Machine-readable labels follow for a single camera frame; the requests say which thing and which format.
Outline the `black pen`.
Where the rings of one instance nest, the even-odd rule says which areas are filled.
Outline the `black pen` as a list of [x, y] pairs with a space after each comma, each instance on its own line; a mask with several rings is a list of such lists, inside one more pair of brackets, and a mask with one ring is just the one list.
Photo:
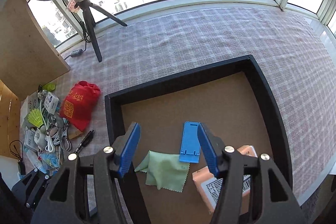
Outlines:
[[81, 141], [81, 143], [78, 145], [78, 147], [75, 149], [74, 153], [79, 154], [80, 151], [86, 147], [93, 139], [94, 137], [94, 130], [90, 130], [86, 136], [84, 137], [84, 139]]

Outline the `yellow plastic shuttlecock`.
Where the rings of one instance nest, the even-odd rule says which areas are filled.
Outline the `yellow plastic shuttlecock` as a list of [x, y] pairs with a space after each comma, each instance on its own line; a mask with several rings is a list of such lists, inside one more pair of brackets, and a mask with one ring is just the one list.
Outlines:
[[41, 126], [45, 124], [43, 121], [42, 113], [39, 109], [31, 110], [27, 116], [27, 119], [36, 128], [40, 128]]

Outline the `blue phone stand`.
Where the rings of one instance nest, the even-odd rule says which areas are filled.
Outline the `blue phone stand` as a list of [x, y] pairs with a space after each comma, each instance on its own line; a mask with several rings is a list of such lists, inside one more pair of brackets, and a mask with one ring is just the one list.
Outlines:
[[185, 122], [181, 141], [179, 161], [197, 164], [201, 146], [198, 141], [198, 122]]

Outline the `light green cleaning cloth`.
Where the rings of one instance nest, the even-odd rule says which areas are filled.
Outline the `light green cleaning cloth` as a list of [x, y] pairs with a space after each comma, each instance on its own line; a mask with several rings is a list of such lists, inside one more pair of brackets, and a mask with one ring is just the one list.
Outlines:
[[149, 151], [135, 172], [146, 173], [145, 184], [181, 193], [190, 163], [179, 161], [179, 155]]

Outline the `red drawstring bag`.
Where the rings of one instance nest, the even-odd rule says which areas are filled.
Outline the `red drawstring bag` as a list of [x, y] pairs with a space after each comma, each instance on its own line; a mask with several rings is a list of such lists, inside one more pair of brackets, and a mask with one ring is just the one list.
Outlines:
[[100, 88], [96, 84], [79, 81], [63, 100], [60, 116], [83, 132], [91, 121], [92, 111], [100, 94]]

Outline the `polka dot tissue pack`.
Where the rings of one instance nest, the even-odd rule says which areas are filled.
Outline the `polka dot tissue pack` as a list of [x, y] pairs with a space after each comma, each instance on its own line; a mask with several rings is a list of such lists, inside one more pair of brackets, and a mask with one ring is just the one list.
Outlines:
[[57, 109], [59, 103], [59, 98], [52, 92], [48, 92], [45, 101], [44, 101], [44, 107], [47, 110], [48, 113], [54, 115]]

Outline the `white plug-in device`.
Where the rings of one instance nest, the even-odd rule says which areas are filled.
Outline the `white plug-in device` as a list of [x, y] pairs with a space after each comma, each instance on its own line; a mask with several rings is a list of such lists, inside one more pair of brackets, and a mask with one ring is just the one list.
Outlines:
[[44, 151], [47, 147], [46, 135], [43, 134], [40, 129], [37, 129], [34, 135], [34, 142], [36, 143], [37, 147]]

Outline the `black tray box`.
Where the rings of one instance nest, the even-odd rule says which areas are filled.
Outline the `black tray box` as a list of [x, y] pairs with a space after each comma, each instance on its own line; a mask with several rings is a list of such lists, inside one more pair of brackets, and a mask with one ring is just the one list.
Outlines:
[[[137, 167], [149, 151], [179, 154], [183, 126], [202, 122], [225, 144], [250, 144], [267, 153], [292, 183], [292, 167], [284, 123], [261, 65], [251, 55], [190, 69], [105, 96], [110, 141], [132, 122], [141, 128], [133, 158]], [[134, 223], [209, 223], [211, 216], [188, 176], [182, 192], [145, 183], [131, 169], [120, 181]]]

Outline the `green tube bottle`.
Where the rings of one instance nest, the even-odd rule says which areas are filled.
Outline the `green tube bottle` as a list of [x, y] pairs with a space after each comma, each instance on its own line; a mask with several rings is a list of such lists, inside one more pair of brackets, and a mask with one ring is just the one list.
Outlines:
[[54, 92], [56, 89], [56, 84], [55, 83], [48, 83], [42, 86], [43, 90], [46, 90], [48, 92]]

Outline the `wooden board panel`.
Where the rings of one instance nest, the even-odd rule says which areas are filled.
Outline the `wooden board panel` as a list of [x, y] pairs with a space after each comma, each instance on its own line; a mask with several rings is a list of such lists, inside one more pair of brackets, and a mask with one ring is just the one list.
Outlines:
[[22, 101], [70, 66], [38, 25], [26, 0], [1, 9], [1, 81]]

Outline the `plaid tablecloth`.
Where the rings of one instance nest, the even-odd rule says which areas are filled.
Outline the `plaid tablecloth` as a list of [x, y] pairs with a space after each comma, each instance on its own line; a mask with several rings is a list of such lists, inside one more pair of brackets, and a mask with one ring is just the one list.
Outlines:
[[320, 23], [276, 9], [213, 8], [131, 21], [100, 34], [103, 60], [92, 48], [69, 58], [55, 80], [63, 99], [78, 81], [103, 95], [174, 73], [252, 55], [276, 99], [288, 137], [299, 203], [319, 188], [335, 162], [335, 63]]

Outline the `black tripod stand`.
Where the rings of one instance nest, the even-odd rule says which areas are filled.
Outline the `black tripod stand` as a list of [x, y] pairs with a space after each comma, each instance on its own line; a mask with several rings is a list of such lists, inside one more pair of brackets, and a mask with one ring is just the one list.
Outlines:
[[100, 62], [102, 62], [102, 55], [101, 55], [101, 51], [100, 51], [100, 48], [99, 48], [99, 45], [98, 45], [98, 42], [97, 42], [97, 38], [96, 38], [96, 34], [95, 34], [95, 31], [94, 31], [94, 28], [96, 26], [96, 22], [93, 18], [93, 15], [92, 15], [92, 12], [91, 12], [90, 8], [93, 8], [94, 10], [104, 14], [109, 19], [112, 19], [113, 21], [115, 21], [116, 23], [118, 23], [118, 24], [120, 24], [124, 27], [127, 27], [127, 24], [124, 21], [122, 21], [121, 19], [114, 16], [113, 14], [104, 10], [99, 5], [96, 5], [96, 4], [92, 3], [90, 0], [74, 0], [74, 1], [75, 1], [75, 8], [79, 7], [83, 12], [84, 24], [85, 24], [87, 33], [89, 35], [93, 50], [96, 54], [97, 61], [100, 63]]

